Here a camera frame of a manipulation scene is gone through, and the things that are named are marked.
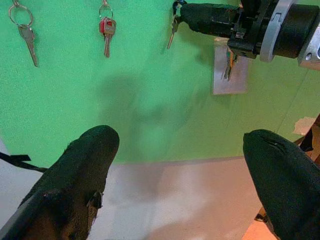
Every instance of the key with red cap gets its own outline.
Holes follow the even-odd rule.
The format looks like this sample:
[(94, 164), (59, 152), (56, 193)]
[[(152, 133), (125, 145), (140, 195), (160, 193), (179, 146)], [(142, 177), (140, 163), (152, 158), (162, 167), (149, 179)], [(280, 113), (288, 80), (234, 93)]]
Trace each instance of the key with red cap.
[(99, 25), (100, 32), (104, 35), (104, 55), (110, 57), (110, 42), (116, 32), (117, 23), (115, 20), (104, 17)]

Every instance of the black cylinder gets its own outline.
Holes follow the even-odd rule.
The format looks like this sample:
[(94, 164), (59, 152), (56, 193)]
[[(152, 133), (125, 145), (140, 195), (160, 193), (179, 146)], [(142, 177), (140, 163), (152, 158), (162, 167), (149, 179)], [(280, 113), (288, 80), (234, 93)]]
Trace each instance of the black cylinder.
[(281, 25), (273, 55), (297, 58), (319, 11), (318, 6), (293, 4)]

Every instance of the metal bracket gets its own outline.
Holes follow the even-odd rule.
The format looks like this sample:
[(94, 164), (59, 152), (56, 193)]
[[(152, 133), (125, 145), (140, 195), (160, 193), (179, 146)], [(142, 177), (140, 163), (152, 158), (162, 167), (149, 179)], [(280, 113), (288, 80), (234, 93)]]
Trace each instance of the metal bracket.
[(281, 25), (284, 22), (291, 5), (295, 4), (297, 1), (298, 0), (279, 0), (277, 3), (262, 41), (260, 50), (261, 61), (269, 63), (274, 59), (273, 52)]

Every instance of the green wall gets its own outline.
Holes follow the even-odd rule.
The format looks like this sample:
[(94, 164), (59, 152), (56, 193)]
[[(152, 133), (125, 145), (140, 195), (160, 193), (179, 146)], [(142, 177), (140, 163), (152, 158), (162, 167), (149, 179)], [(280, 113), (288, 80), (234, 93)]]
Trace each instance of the green wall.
[(34, 15), (36, 68), (8, 17), (12, 1), (1, 1), (0, 136), (9, 151), (48, 167), (100, 124), (118, 131), (122, 163), (239, 156), (244, 132), (259, 128), (298, 138), (294, 123), (320, 112), (320, 72), (294, 59), (254, 60), (248, 94), (213, 96), (213, 38), (183, 23), (166, 49), (172, 2), (109, 0), (117, 29), (107, 59), (100, 0), (20, 0)]

